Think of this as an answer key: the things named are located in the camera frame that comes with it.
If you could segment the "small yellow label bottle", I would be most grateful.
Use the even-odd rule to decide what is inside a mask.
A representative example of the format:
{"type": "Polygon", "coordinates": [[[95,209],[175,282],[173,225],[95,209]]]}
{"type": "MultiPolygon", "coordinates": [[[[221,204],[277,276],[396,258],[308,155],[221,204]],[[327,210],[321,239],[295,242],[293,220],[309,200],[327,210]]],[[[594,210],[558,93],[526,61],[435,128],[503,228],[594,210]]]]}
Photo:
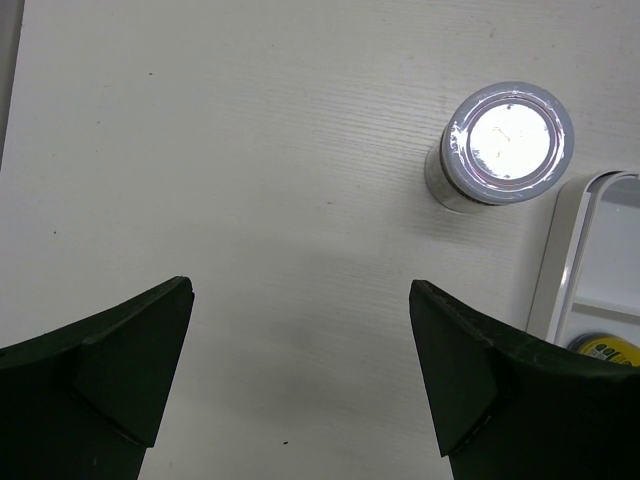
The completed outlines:
{"type": "Polygon", "coordinates": [[[569,351],[599,360],[638,367],[639,347],[629,341],[605,333],[586,333],[573,339],[569,351]]]}

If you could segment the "spice jar white lid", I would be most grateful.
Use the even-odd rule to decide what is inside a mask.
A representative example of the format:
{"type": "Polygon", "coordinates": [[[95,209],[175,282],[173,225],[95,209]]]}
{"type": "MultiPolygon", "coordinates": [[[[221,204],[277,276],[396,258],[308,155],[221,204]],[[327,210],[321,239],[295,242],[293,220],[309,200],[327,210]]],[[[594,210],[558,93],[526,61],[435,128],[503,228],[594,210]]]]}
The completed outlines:
{"type": "Polygon", "coordinates": [[[424,164],[444,207],[475,212],[532,200],[564,175],[574,128],[549,91],[521,81],[485,86],[455,110],[424,164]]]}

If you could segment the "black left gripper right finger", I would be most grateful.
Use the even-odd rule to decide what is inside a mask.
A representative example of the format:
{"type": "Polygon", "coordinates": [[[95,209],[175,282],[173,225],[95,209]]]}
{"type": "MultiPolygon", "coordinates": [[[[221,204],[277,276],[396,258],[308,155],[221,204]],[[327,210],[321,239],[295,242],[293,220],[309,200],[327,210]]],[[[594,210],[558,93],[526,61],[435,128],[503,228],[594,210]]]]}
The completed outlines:
{"type": "Polygon", "coordinates": [[[410,319],[440,453],[457,479],[635,479],[639,372],[570,352],[425,280],[410,319]]]}

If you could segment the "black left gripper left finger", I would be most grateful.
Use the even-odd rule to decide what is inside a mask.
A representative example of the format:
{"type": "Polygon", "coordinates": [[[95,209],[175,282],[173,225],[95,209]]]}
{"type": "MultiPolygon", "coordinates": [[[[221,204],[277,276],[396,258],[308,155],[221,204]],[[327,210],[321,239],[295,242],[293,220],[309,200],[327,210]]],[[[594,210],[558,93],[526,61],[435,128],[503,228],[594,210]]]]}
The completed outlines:
{"type": "Polygon", "coordinates": [[[177,276],[1,350],[4,479],[135,479],[155,445],[194,303],[177,276]]]}

